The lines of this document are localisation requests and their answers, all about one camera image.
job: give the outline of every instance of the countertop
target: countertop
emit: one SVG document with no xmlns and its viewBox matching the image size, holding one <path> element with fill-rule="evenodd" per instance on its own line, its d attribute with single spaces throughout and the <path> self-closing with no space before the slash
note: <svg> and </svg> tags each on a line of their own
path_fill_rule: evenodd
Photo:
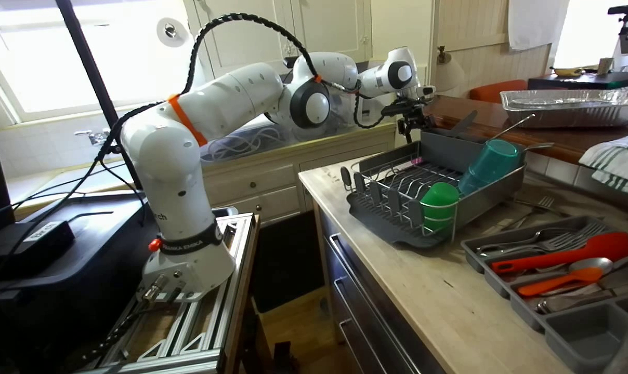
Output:
<svg viewBox="0 0 628 374">
<path fill-rule="evenodd" d="M 492 136 L 507 126 L 507 113 L 502 104 L 466 99 L 466 98 L 437 98 L 429 107 L 434 122 L 452 126 L 470 111 L 476 111 L 476 120 L 470 126 L 474 136 Z M 620 129 L 512 129 L 503 139 L 520 142 L 524 147 L 550 142 L 536 154 L 550 156 L 564 161 L 578 163 L 580 156 L 597 142 L 620 139 L 628 135 L 628 126 Z"/>
<path fill-rule="evenodd" d="M 421 254 L 388 244 L 349 214 L 338 167 L 342 163 L 306 169 L 299 181 L 317 206 L 342 227 L 367 272 L 448 372 L 569 372 L 544 337 L 466 264 L 460 240 L 495 230 L 543 195 L 553 196 L 566 214 L 600 214 L 625 232 L 628 211 L 528 171 L 513 201 L 462 229 L 454 242 Z"/>
</svg>

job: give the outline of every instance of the cutlery tray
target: cutlery tray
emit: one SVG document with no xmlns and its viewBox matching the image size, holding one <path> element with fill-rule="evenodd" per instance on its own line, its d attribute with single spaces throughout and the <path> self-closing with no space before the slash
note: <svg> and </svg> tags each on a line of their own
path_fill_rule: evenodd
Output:
<svg viewBox="0 0 628 374">
<path fill-rule="evenodd" d="M 561 356 L 574 372 L 602 372 L 622 346 L 628 335 L 628 291 L 607 299 L 572 304 L 557 311 L 539 311 L 536 301 L 543 296 L 524 299 L 518 293 L 520 285 L 533 277 L 499 275 L 490 267 L 490 259 L 484 259 L 476 249 L 488 242 L 510 242 L 533 239 L 536 232 L 541 239 L 550 239 L 561 232 L 576 232 L 597 216 L 576 216 L 555 220 L 546 224 L 524 227 L 518 230 L 505 230 L 496 235 L 476 236 L 462 240 L 467 264 L 484 275 L 484 281 L 510 301 L 513 311 L 534 329 L 544 335 L 546 344 Z M 620 230 L 602 222 L 600 230 Z"/>
<path fill-rule="evenodd" d="M 392 244 L 434 249 L 456 236 L 456 230 L 522 187 L 524 167 L 518 165 L 499 181 L 464 195 L 456 204 L 452 227 L 427 230 L 423 222 L 423 192 L 437 181 L 458 184 L 464 169 L 483 152 L 483 141 L 448 132 L 423 130 L 423 141 L 410 142 L 344 167 L 349 190 L 349 211 L 373 232 Z"/>
</svg>

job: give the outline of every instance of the gray tray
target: gray tray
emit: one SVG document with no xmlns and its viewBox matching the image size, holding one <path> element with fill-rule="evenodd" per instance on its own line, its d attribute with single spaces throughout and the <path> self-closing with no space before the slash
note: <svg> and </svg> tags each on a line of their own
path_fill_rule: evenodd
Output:
<svg viewBox="0 0 628 374">
<path fill-rule="evenodd" d="M 520 129 L 625 126 L 628 88 L 522 88 L 502 90 L 510 122 Z"/>
<path fill-rule="evenodd" d="M 505 230 L 488 236 L 476 236 L 462 240 L 467 264 L 480 272 L 487 282 L 510 301 L 513 311 L 534 329 L 544 335 L 546 344 L 561 356 L 574 372 L 602 372 L 617 354 L 628 335 L 628 293 L 617 296 L 597 299 L 582 304 L 543 313 L 534 304 L 534 299 L 518 294 L 518 286 L 524 285 L 524 275 L 502 277 L 496 275 L 488 259 L 478 256 L 476 247 L 502 240 L 528 239 L 541 230 L 543 239 L 555 236 L 566 230 L 578 230 L 595 216 L 576 216 L 555 220 L 546 224 L 534 224 L 520 230 Z"/>
</svg>

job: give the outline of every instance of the white cloth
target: white cloth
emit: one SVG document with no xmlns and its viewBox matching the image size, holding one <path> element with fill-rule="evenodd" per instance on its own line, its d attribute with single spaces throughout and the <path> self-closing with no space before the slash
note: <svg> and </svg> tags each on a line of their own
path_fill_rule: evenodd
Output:
<svg viewBox="0 0 628 374">
<path fill-rule="evenodd" d="M 599 183 L 628 192 L 628 136 L 588 147 L 580 163 L 593 167 Z"/>
<path fill-rule="evenodd" d="M 510 0 L 507 46 L 530 49 L 559 39 L 567 0 Z"/>
</svg>

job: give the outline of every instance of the floor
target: floor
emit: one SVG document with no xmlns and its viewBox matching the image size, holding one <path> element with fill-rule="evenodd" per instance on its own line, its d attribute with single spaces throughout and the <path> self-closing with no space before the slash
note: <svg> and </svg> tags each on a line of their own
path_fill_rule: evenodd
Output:
<svg viewBox="0 0 628 374">
<path fill-rule="evenodd" d="M 270 349 L 274 349 L 277 343 L 292 343 L 292 367 L 285 372 L 354 372 L 354 361 L 347 346 L 337 343 L 334 323 L 330 319 L 323 286 L 259 313 L 259 319 Z"/>
</svg>

